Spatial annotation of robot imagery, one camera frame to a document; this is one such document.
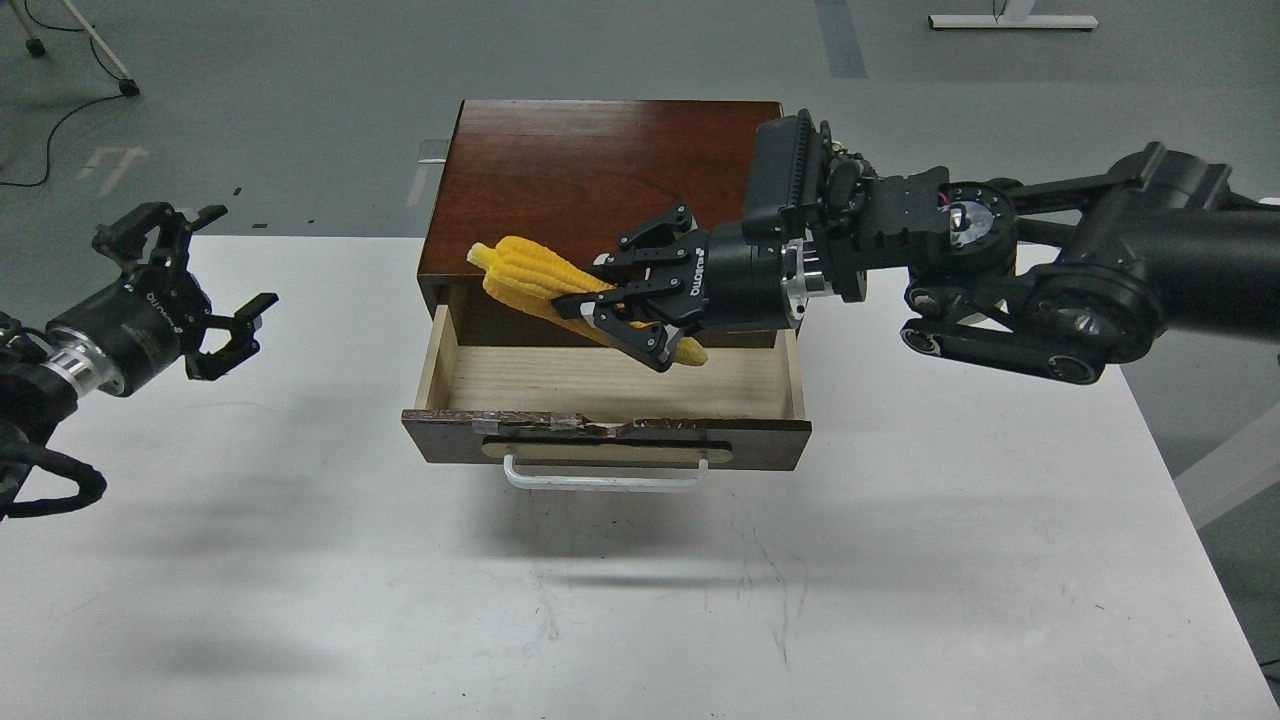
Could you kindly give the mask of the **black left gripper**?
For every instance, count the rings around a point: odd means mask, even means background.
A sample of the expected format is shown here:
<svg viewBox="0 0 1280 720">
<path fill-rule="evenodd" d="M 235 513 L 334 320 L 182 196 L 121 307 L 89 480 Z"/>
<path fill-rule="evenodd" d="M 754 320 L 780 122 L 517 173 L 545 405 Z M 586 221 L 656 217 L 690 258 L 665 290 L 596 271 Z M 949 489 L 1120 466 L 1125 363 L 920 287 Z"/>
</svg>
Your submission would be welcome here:
<svg viewBox="0 0 1280 720">
<path fill-rule="evenodd" d="M 128 397 L 179 357 L 189 379 L 216 380 L 257 354 L 262 314 L 279 295 L 259 293 L 230 316 L 214 315 L 188 269 L 195 232 L 225 214 L 228 208 L 215 204 L 191 220 L 169 202 L 143 202 L 99 225 L 92 249 L 120 269 L 120 281 L 47 324 L 44 368 L 81 398 L 95 389 Z M 228 341 L 205 352 L 210 329 L 225 331 Z"/>
</svg>

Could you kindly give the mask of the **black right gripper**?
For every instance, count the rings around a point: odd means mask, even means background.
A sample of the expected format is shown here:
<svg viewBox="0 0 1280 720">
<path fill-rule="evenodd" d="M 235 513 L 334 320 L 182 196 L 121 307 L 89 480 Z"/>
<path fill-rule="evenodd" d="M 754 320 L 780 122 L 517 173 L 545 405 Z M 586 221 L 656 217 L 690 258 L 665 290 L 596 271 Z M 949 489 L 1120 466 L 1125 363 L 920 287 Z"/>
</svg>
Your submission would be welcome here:
<svg viewBox="0 0 1280 720">
<path fill-rule="evenodd" d="M 686 334 L 801 325 L 805 301 L 788 286 L 799 263 L 796 243 L 749 243 L 739 224 L 704 229 L 681 204 L 625 232 L 617 249 L 593 261 L 603 291 L 563 295 L 550 306 L 654 372 L 700 366 L 701 346 Z M 659 293 L 657 316 L 625 293 Z"/>
</svg>

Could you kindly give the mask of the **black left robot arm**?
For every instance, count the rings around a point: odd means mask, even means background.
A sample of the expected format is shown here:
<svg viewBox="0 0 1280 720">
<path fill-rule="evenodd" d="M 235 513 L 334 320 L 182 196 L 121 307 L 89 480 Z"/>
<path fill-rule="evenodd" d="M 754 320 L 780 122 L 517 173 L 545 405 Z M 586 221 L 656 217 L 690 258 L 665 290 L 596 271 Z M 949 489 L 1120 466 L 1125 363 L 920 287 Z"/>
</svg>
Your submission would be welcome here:
<svg viewBox="0 0 1280 720">
<path fill-rule="evenodd" d="M 210 205 L 188 218 L 169 202 L 143 202 L 93 237 L 93 250 L 119 268 L 113 283 L 42 331 L 3 316 L 3 516 L 73 512 L 101 500 L 105 477 L 49 447 L 86 395 L 131 396 L 175 361 L 193 380 L 216 380 L 260 350 L 256 332 L 278 296 L 259 293 L 220 316 L 188 269 L 195 232 L 225 213 Z"/>
</svg>

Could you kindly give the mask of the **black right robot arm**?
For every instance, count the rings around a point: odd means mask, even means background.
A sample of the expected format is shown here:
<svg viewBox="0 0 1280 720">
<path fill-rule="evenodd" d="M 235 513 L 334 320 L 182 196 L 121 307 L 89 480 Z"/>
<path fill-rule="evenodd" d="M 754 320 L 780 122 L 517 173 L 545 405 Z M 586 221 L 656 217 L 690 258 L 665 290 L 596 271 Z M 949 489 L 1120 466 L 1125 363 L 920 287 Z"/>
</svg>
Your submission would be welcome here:
<svg viewBox="0 0 1280 720">
<path fill-rule="evenodd" d="M 664 372 L 687 336 L 794 329 L 809 299 L 860 302 L 868 272 L 904 268 L 910 348 L 1083 386 L 1169 328 L 1277 338 L 1277 209 L 1230 172 L 1152 142 L 1039 184 L 881 176 L 800 111 L 758 127 L 739 222 L 676 208 L 593 261 L 604 290 L 550 305 Z"/>
</svg>

